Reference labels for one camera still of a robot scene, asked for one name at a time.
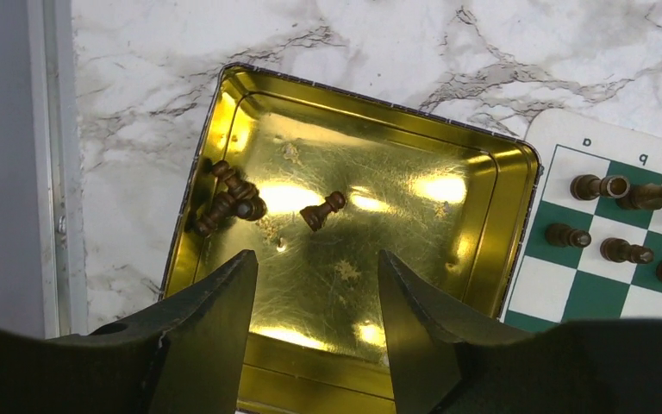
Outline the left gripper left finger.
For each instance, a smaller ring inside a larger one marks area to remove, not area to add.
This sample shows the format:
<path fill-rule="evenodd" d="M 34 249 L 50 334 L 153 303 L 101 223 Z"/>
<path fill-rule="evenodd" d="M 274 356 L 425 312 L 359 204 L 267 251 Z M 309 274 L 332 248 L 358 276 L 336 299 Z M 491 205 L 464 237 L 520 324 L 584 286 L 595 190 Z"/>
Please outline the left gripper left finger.
<path fill-rule="evenodd" d="M 86 336 L 0 329 L 0 413 L 234 412 L 257 274 L 243 250 Z"/>

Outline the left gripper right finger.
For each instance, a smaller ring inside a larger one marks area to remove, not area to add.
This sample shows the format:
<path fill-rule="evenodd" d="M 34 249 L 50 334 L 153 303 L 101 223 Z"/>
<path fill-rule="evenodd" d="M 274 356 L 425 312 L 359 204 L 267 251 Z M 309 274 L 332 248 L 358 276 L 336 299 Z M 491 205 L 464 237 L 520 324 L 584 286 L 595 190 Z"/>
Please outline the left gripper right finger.
<path fill-rule="evenodd" d="M 378 287 L 399 413 L 662 413 L 662 319 L 510 327 L 390 251 Z"/>

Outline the dark brown pawn piece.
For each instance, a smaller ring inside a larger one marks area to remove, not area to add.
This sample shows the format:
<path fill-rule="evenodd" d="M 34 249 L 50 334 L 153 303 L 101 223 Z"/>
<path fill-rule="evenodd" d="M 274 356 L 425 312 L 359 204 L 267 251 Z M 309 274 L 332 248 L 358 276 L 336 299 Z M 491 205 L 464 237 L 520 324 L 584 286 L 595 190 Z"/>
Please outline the dark brown pawn piece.
<path fill-rule="evenodd" d="M 552 223 L 545 231 L 546 241 L 558 248 L 587 248 L 592 241 L 591 235 L 582 229 L 575 229 L 564 223 Z"/>

